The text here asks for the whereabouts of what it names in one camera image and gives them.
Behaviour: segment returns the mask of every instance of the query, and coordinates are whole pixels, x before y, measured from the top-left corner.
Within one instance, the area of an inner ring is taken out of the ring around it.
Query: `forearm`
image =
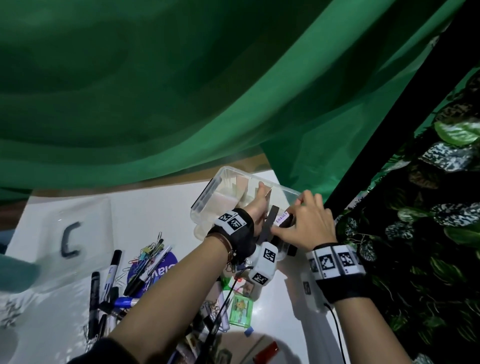
[[[205,239],[142,296],[109,337],[140,363],[163,353],[191,323],[227,259],[221,241]]]
[[[412,363],[371,299],[347,298],[335,309],[352,364]]]

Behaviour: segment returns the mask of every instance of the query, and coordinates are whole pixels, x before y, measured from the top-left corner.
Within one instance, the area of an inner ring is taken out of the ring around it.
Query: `human arm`
[[[268,189],[261,183],[255,200],[244,210],[260,231],[267,208]],[[167,357],[192,322],[208,292],[227,264],[228,251],[215,238],[196,249],[159,279],[108,336],[140,363]]]
[[[336,243],[332,213],[322,196],[305,191],[289,209],[296,217],[290,229],[273,227],[272,233],[306,251]],[[370,298],[354,297],[334,302],[352,364],[411,364],[393,331]]]

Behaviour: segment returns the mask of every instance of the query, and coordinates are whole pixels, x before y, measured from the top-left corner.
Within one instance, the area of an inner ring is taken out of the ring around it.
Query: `black cable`
[[[336,321],[335,314],[333,313],[332,308],[327,303],[324,303],[324,306],[330,310],[330,312],[332,313],[333,319],[335,320],[336,333],[338,335],[338,342],[340,343],[340,351],[342,353],[343,363],[347,364],[347,361],[345,360],[345,354],[343,354],[342,337],[340,336],[340,329],[338,328],[338,323]]]
[[[235,275],[235,282],[232,284],[232,288],[230,288],[230,291],[228,292],[227,298],[223,302],[222,307],[220,307],[220,310],[218,311],[218,314],[215,317],[215,320],[213,321],[212,329],[208,333],[205,343],[202,345],[202,348],[200,350],[200,354],[197,357],[197,360],[195,360],[195,364],[204,364],[206,362],[206,359],[208,357],[208,351],[210,350],[210,347],[213,345],[213,342],[215,340],[215,335],[218,331],[218,327],[220,326],[219,322],[221,320],[221,313],[223,311],[223,308],[228,302],[228,299],[230,298],[231,293],[233,292],[233,289],[235,288],[235,285],[237,284],[238,279],[242,275],[242,273],[247,270],[247,269],[252,269],[253,267],[245,267],[242,269],[239,273]]]

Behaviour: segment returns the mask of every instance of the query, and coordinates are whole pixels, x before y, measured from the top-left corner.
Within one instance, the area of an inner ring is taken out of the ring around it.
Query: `blue eraser piece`
[[[244,334],[246,337],[249,337],[253,332],[253,328],[250,326],[248,329],[245,330]]]

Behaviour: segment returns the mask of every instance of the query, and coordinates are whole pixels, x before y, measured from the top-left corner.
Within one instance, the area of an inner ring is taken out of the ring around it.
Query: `person's right hand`
[[[287,212],[296,217],[295,226],[272,227],[272,234],[283,241],[308,251],[317,245],[337,242],[332,212],[324,208],[321,194],[314,197],[310,191],[304,191]]]

